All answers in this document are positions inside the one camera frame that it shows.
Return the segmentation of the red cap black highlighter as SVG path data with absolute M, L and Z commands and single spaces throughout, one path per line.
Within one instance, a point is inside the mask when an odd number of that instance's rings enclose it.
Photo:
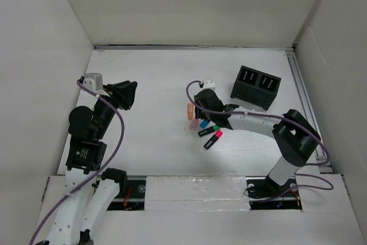
M 212 137 L 204 144 L 204 149 L 209 150 L 222 136 L 223 132 L 217 130 Z

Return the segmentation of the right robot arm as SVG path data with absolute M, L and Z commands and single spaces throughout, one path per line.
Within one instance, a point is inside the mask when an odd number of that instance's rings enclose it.
M 276 141 L 281 157 L 265 179 L 245 190 L 253 199 L 279 196 L 289 188 L 287 181 L 306 165 L 320 141 L 320 136 L 297 110 L 290 109 L 273 123 L 264 113 L 223 104 L 208 88 L 195 95 L 194 102 L 196 118 L 211 121 L 221 129 L 250 131 Z

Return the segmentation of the blue cap black highlighter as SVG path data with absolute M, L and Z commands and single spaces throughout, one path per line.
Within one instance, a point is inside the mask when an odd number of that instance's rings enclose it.
M 209 124 L 209 121 L 208 120 L 203 120 L 201 123 L 200 123 L 200 127 L 202 129 L 205 129 L 207 127 L 207 125 Z

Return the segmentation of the green cap black highlighter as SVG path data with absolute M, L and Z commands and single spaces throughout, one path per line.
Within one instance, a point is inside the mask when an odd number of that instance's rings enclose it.
M 216 131 L 218 131 L 220 128 L 216 125 L 214 126 L 210 126 L 208 128 L 205 128 L 201 131 L 198 132 L 198 136 L 199 137 L 203 137 L 203 136 L 206 136 L 206 135 L 209 135 L 211 133 L 215 133 Z

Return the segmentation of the orange highlighter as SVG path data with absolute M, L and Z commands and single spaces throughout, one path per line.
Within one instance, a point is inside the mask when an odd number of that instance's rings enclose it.
M 187 117 L 188 120 L 193 120 L 195 117 L 195 106 L 192 103 L 188 103 L 187 105 Z

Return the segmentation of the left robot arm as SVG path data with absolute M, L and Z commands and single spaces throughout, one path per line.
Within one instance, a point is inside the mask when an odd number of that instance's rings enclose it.
M 77 106 L 69 114 L 71 136 L 66 161 L 63 198 L 49 211 L 56 214 L 50 232 L 41 244 L 93 244 L 94 233 L 115 197 L 128 189 L 127 173 L 108 168 L 107 145 L 102 141 L 112 119 L 124 125 L 120 110 L 129 110 L 137 82 L 97 84 L 91 77 L 77 81 L 82 91 L 96 98 L 93 108 Z

